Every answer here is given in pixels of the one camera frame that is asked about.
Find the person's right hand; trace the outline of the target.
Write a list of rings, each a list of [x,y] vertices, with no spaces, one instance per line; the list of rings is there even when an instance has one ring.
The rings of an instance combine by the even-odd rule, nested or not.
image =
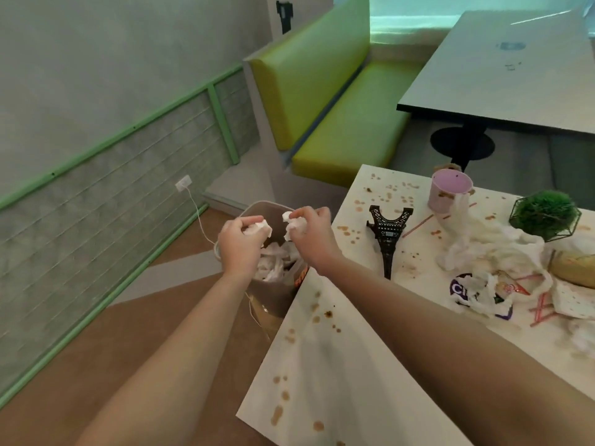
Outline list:
[[[290,238],[301,257],[322,277],[332,277],[337,265],[344,258],[331,228],[331,211],[328,207],[314,209],[310,206],[294,210],[290,219],[304,218],[305,230],[290,230]]]

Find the person's left hand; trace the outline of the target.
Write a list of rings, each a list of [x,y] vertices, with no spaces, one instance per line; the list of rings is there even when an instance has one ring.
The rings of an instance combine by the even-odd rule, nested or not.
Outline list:
[[[260,249],[266,240],[234,239],[234,219],[228,220],[218,235],[223,272],[225,277],[249,283],[257,269]]]

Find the small white tissue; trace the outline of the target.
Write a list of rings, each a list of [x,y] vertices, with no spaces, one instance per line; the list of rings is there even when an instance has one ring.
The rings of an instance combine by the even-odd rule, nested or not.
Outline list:
[[[270,238],[272,236],[272,227],[265,219],[263,219],[261,222],[250,224],[242,231],[242,233],[246,236],[255,235],[259,232],[263,232],[262,234],[265,235],[265,238]]]
[[[285,241],[293,241],[291,234],[295,230],[299,234],[304,234],[307,230],[307,220],[304,217],[291,218],[291,211],[282,214],[282,220],[286,223]]]

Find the person's left forearm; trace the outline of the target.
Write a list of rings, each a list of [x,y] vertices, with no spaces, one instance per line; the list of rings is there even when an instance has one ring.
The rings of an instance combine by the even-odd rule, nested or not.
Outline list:
[[[76,446],[184,446],[193,435],[254,270],[227,269],[115,392]]]

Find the person's right forearm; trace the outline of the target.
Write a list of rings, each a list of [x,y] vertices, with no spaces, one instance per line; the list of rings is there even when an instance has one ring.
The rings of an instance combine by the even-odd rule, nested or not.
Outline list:
[[[507,340],[341,254],[311,260],[444,412],[595,420],[595,401]]]

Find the heap of discarded white tissues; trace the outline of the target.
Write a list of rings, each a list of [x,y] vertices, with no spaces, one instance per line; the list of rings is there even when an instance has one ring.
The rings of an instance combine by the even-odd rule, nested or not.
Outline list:
[[[252,279],[261,282],[281,282],[305,261],[291,241],[271,242],[260,249],[257,269]]]

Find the brown trash bin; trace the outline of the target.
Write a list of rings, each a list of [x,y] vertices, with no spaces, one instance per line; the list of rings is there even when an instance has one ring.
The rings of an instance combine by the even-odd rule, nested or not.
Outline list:
[[[274,202],[258,201],[251,204],[240,216],[264,217],[272,227],[271,238],[267,239],[262,246],[265,247],[271,242],[280,244],[285,242],[286,224],[282,220],[282,214],[287,211],[292,212],[293,209]],[[283,278],[281,282],[261,282],[252,279],[247,288],[247,295],[258,302],[268,313],[283,317],[293,303],[307,273],[308,265],[305,262],[297,270],[291,271],[290,275]]]

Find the black tower figurine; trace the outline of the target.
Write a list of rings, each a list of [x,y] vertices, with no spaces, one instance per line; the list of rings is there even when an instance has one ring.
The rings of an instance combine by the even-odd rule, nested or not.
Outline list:
[[[384,277],[391,280],[393,267],[393,256],[396,245],[405,229],[408,219],[412,216],[414,209],[405,208],[396,219],[385,218],[378,205],[370,205],[369,212],[373,221],[367,221],[367,227],[374,233],[383,260]]]

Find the green bench seat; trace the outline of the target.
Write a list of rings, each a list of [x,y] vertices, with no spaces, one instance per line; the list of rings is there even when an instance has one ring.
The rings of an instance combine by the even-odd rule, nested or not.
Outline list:
[[[293,156],[292,172],[348,188],[361,165],[387,168],[410,118],[397,104],[423,67],[370,62]]]

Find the thin red stick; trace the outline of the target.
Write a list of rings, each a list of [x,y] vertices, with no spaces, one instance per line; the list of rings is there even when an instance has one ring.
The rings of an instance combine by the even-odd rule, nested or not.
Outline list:
[[[430,221],[432,218],[434,218],[434,214],[426,217],[423,221],[421,221],[419,224],[417,224],[416,226],[412,227],[410,230],[404,232],[401,235],[401,238],[406,238],[408,235],[410,235],[411,233],[413,233],[414,231],[416,231],[417,229],[419,229],[421,226],[425,225],[428,221]]]

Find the pink cup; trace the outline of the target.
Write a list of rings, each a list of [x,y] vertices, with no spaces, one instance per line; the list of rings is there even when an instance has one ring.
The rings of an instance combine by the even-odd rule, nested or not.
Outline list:
[[[454,168],[439,169],[431,177],[427,205],[433,213],[448,214],[456,196],[471,195],[473,192],[473,181],[463,171]]]

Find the green bench backrest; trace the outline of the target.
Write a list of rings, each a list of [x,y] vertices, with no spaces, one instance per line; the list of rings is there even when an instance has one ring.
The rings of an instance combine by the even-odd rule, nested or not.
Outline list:
[[[364,63],[369,0],[346,0],[247,59],[279,151],[291,149]]]

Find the purple and white plastic wrapper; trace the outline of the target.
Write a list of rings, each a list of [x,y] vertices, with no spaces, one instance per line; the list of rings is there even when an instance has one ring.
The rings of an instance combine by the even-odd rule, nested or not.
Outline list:
[[[450,295],[456,304],[468,307],[473,312],[509,321],[513,314],[515,294],[501,299],[495,294],[496,277],[489,275],[475,277],[472,273],[463,273],[450,283]]]

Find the long crumpled white paper towel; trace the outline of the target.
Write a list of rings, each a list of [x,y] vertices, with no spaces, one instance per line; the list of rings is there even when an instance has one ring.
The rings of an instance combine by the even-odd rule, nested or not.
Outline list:
[[[467,194],[454,197],[449,214],[441,226],[450,236],[450,245],[435,258],[443,270],[502,270],[511,277],[549,277],[542,258],[545,241],[540,236],[475,216]]]

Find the small pink snack wrapper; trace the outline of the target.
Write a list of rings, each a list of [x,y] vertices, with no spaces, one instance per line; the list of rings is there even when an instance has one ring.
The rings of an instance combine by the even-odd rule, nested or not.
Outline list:
[[[495,294],[501,299],[506,299],[512,294],[521,294],[524,296],[531,294],[531,292],[527,291],[527,289],[506,272],[499,270],[493,275],[496,277]]]

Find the grey table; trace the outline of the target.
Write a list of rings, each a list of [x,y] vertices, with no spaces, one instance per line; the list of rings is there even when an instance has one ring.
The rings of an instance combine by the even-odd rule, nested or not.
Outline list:
[[[445,122],[595,135],[595,56],[583,13],[465,12],[397,108]]]

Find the red striped straw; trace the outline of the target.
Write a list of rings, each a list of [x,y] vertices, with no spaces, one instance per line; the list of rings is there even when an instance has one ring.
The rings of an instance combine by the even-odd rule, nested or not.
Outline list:
[[[533,316],[533,321],[530,324],[530,328],[534,328],[543,322],[555,318],[558,315],[554,309],[553,299],[550,292],[541,294],[537,300],[537,304],[528,311]]]

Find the yellowish bread roll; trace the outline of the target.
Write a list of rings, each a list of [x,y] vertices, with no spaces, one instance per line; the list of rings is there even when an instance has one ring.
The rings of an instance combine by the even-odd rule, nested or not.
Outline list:
[[[595,290],[595,254],[556,251],[549,272],[563,281]]]

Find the white dotted paper bag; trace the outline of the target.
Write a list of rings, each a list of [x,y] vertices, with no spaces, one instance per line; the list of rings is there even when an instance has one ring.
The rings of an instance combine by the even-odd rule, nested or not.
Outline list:
[[[595,290],[556,279],[552,287],[554,311],[560,315],[595,321]]]

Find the green wall rail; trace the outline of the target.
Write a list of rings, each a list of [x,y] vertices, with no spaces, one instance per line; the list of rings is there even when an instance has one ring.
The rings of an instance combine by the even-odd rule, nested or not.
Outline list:
[[[248,138],[242,65],[0,199],[0,409],[207,207]]]

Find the black table pedestal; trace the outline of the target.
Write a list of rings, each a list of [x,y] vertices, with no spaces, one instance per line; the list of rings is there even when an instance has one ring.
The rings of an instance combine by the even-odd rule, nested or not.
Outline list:
[[[430,136],[430,143],[451,164],[465,172],[471,161],[483,160],[495,151],[495,142],[486,135],[487,127],[475,122],[465,122],[460,127],[441,128]]]

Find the black wall bracket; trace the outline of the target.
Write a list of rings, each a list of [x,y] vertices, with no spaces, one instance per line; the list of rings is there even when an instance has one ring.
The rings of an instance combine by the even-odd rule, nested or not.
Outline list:
[[[293,14],[293,3],[289,1],[275,1],[277,14],[280,17],[281,33],[284,35],[291,31]]]

